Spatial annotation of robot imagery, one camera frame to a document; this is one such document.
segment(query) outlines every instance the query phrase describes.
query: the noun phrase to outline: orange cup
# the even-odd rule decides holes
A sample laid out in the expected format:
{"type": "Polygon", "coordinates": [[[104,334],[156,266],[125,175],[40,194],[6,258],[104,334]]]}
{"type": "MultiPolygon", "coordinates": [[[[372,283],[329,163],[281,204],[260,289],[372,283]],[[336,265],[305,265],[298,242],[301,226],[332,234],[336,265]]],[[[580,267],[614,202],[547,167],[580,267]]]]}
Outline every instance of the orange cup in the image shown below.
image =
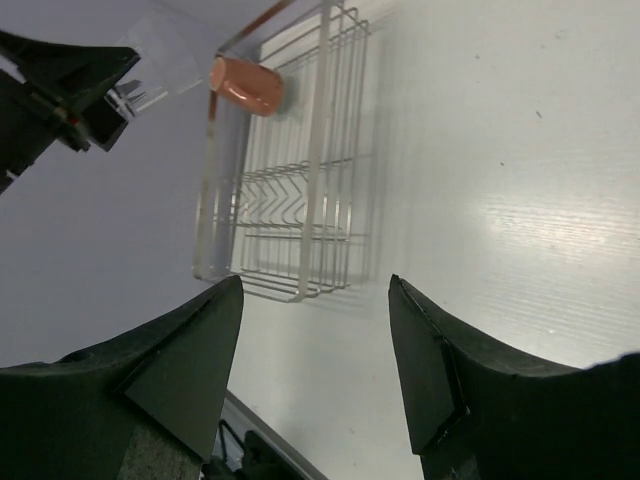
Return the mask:
{"type": "Polygon", "coordinates": [[[214,92],[263,117],[275,113],[284,96],[278,72],[247,60],[216,58],[209,81],[214,92]]]}

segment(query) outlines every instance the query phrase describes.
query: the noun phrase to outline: metal wire basket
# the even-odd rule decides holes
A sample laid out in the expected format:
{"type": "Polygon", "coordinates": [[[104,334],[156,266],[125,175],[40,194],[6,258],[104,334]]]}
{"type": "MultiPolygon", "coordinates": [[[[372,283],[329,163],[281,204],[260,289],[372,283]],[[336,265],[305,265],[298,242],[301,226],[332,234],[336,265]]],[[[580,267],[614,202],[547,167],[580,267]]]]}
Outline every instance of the metal wire basket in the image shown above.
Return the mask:
{"type": "MultiPolygon", "coordinates": [[[[357,9],[323,2],[261,44],[260,63],[287,93],[276,115],[237,122],[246,147],[222,152],[233,150],[235,168],[216,169],[211,145],[196,277],[238,274],[248,293],[284,302],[348,285],[367,36],[357,9]]],[[[239,110],[214,105],[227,118],[239,110]]]]}

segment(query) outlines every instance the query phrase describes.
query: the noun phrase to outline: black mechanical part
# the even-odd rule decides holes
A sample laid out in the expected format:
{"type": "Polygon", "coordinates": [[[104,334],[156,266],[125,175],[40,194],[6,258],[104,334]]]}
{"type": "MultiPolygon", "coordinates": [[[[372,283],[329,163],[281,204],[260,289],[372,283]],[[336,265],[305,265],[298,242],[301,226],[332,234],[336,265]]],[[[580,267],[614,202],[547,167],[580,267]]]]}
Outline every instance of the black mechanical part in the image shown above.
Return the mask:
{"type": "Polygon", "coordinates": [[[243,298],[231,277],[56,363],[0,369],[0,478],[198,478],[213,451],[243,298]]]}
{"type": "Polygon", "coordinates": [[[391,334],[429,480],[637,479],[640,354],[580,370],[529,355],[397,276],[391,334]]]}
{"type": "Polygon", "coordinates": [[[0,31],[0,54],[21,83],[0,70],[0,193],[56,140],[75,151],[105,151],[127,126],[108,92],[138,62],[128,47],[85,47],[0,31]]]}

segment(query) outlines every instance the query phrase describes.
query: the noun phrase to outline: white countertop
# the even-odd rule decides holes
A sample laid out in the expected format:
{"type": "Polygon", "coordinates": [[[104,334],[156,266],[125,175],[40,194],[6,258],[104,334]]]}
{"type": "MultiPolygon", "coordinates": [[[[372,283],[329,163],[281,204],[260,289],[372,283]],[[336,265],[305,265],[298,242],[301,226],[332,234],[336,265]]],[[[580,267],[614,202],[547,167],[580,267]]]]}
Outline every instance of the white countertop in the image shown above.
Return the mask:
{"type": "MultiPolygon", "coordinates": [[[[401,3],[367,63],[372,277],[297,305],[248,297],[229,383],[331,480],[421,478],[392,273],[555,361],[640,349],[640,5],[401,3]]],[[[158,107],[110,154],[53,147],[0,198],[1,365],[56,360],[206,287],[189,271],[205,99],[158,107]]]]}
{"type": "Polygon", "coordinates": [[[421,478],[392,273],[558,362],[640,349],[640,6],[401,4],[367,64],[374,278],[298,305],[248,297],[229,384],[331,479],[421,478]]]}

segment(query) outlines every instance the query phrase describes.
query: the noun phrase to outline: dish rack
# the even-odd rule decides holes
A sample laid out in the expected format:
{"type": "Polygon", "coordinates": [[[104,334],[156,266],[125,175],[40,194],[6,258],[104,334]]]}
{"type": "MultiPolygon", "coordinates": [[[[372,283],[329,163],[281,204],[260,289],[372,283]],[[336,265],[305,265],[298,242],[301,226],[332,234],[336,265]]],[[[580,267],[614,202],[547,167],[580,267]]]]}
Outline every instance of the dish rack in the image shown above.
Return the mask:
{"type": "Polygon", "coordinates": [[[290,4],[221,48],[278,71],[285,98],[259,117],[211,94],[193,273],[240,275],[247,293],[298,302],[349,285],[369,31],[356,8],[329,0],[274,27],[290,4]]]}

